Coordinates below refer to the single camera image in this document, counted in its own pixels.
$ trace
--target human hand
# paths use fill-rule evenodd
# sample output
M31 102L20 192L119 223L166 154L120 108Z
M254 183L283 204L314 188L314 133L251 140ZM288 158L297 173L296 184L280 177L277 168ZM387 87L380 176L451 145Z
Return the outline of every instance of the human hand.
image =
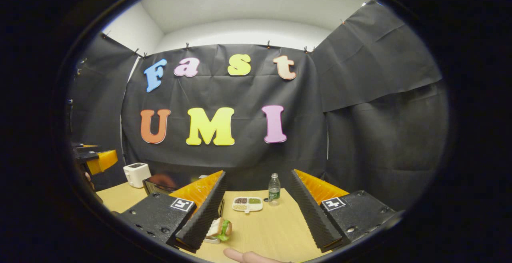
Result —
M224 249L224 255L240 263L284 263L282 261L277 261L274 259L263 257L252 251L240 253L232 248Z
M94 184L93 184L93 183L92 183L92 181L91 181L91 176L89 175L89 173L87 173L87 172L85 172L85 173L86 173L86 178L87 178L87 180L89 181L89 184L91 184L91 187L92 187L92 188L93 188L93 190L94 190Z

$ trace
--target sandwich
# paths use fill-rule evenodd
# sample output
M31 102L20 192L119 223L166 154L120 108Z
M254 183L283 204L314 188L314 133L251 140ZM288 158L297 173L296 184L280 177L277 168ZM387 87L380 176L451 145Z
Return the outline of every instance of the sandwich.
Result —
M210 226L210 230L206 234L208 239L218 238L221 241L226 241L229 239L231 235L232 224L229 220L223 219L222 217L219 219L215 219Z

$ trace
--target food tray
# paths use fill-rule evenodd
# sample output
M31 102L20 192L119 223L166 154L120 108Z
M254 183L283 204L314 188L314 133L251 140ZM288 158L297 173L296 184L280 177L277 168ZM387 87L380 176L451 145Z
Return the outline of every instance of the food tray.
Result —
M236 197L233 199L232 208L237 211L245 212L245 214L249 214L249 212L262 210L263 200L259 197L250 196Z

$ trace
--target bread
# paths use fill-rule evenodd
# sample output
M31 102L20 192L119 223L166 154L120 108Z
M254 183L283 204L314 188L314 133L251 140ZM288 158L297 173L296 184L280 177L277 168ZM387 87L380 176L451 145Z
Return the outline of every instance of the bread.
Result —
M223 218L215 219L210 226L210 230L206 234L206 237L218 236L222 233L222 224L224 223ZM231 222L228 223L225 235L230 235L232 230Z

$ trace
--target letter f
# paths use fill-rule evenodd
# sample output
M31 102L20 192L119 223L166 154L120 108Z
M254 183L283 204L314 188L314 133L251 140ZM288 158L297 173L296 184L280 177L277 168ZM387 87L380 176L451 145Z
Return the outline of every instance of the letter f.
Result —
M162 67L165 66L165 64L167 64L167 60L161 59L161 61L158 61L157 63L151 65L150 68L144 71L144 74L146 74L146 78L148 79L148 88L146 89L146 92L149 93L158 86L160 86L162 81L157 79L157 77L161 78L163 76Z

